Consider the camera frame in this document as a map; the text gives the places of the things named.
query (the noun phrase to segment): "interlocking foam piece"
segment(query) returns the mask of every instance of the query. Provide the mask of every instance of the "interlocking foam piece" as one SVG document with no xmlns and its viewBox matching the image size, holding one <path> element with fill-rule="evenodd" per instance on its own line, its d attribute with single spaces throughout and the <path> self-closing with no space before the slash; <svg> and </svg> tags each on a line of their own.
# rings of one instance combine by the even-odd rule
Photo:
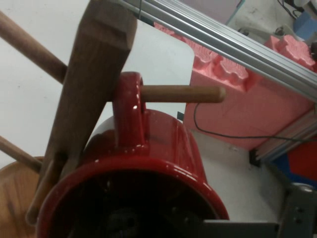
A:
<svg viewBox="0 0 317 238">
<path fill-rule="evenodd" d="M 220 55 L 213 63 L 215 75 L 221 80 L 228 80 L 232 85 L 244 85 L 249 78 L 246 68 Z"/>
<path fill-rule="evenodd" d="M 281 40 L 271 36 L 265 45 L 305 68 L 314 70 L 316 63 L 312 59 L 310 49 L 305 42 L 297 41 L 291 35 L 286 35 Z"/>
<path fill-rule="evenodd" d="M 204 130 L 237 136 L 275 135 L 314 106 L 313 102 L 301 95 L 185 37 L 174 32 L 171 36 L 186 42 L 194 50 L 192 86 L 222 86 L 227 91 L 224 102 L 199 105 L 196 119 Z M 278 42 L 279 39 L 274 37 L 265 45 L 277 51 Z M 187 104 L 184 124 L 197 130 L 194 124 L 195 105 Z M 266 141 L 210 136 L 248 150 Z"/>
</svg>

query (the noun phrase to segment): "glossy red paint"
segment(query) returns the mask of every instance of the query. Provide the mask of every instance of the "glossy red paint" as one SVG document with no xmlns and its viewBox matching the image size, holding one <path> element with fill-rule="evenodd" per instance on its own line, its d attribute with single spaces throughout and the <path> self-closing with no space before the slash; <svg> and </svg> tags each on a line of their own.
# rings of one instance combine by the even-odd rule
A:
<svg viewBox="0 0 317 238">
<path fill-rule="evenodd" d="M 125 190 L 130 189 L 129 180 L 133 179 L 130 172 L 140 173 L 143 180 L 157 176 L 154 184 L 143 186 L 143 180 L 131 184 L 151 191 L 153 200 L 160 205 L 177 197 L 181 206 L 204 219 L 229 219 L 221 199 L 207 184 L 192 134 L 177 119 L 147 110 L 141 102 L 141 85 L 138 73 L 121 74 L 114 94 L 114 117 L 105 122 L 106 126 L 101 125 L 100 133 L 91 139 L 79 168 L 60 181 L 46 198 L 37 225 L 38 238 L 53 237 L 52 231 L 59 226 L 70 229 L 69 220 L 78 209 L 76 189 L 92 179 L 105 188 L 115 173 L 123 174 L 122 181 L 127 184 L 116 181 L 123 183 L 117 193 L 122 190 L 120 193 L 129 195 Z M 66 238 L 67 234 L 58 237 Z"/>
</svg>

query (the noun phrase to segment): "wooden wheel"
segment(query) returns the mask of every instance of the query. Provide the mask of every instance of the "wooden wheel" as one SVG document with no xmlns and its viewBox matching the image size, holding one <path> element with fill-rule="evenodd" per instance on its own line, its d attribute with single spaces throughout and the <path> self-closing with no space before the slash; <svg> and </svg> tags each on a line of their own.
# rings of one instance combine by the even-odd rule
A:
<svg viewBox="0 0 317 238">
<path fill-rule="evenodd" d="M 25 215 L 35 193 L 39 175 L 14 162 L 0 170 L 0 237 L 35 238 L 35 227 Z"/>
</svg>

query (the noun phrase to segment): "wooden dowel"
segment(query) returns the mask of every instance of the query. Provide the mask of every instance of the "wooden dowel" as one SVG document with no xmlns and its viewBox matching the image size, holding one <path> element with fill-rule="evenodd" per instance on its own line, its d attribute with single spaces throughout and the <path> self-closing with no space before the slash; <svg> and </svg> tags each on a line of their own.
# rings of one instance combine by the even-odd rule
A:
<svg viewBox="0 0 317 238">
<path fill-rule="evenodd" d="M 63 83 L 67 66 L 1 11 L 0 37 L 58 82 Z"/>
<path fill-rule="evenodd" d="M 221 103 L 226 96 L 222 87 L 144 85 L 141 87 L 143 102 L 166 103 Z"/>
<path fill-rule="evenodd" d="M 37 217 L 40 212 L 41 205 L 45 200 L 49 191 L 58 182 L 61 171 L 65 165 L 67 158 L 64 154 L 57 154 L 54 159 L 50 161 L 47 172 L 45 173 L 37 192 L 34 195 L 32 203 L 26 213 L 26 221 L 29 225 L 36 225 Z"/>
<path fill-rule="evenodd" d="M 0 136 L 0 150 L 39 173 L 42 163 Z"/>
</svg>

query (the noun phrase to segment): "blue object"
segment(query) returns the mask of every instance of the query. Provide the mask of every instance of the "blue object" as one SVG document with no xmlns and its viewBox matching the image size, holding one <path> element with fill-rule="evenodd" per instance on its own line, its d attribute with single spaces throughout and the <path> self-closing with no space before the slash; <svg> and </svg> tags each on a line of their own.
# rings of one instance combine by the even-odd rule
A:
<svg viewBox="0 0 317 238">
<path fill-rule="evenodd" d="M 314 32 L 317 32 L 317 20 L 312 19 L 311 16 L 304 11 L 294 21 L 293 30 L 297 36 L 307 40 Z"/>
</svg>

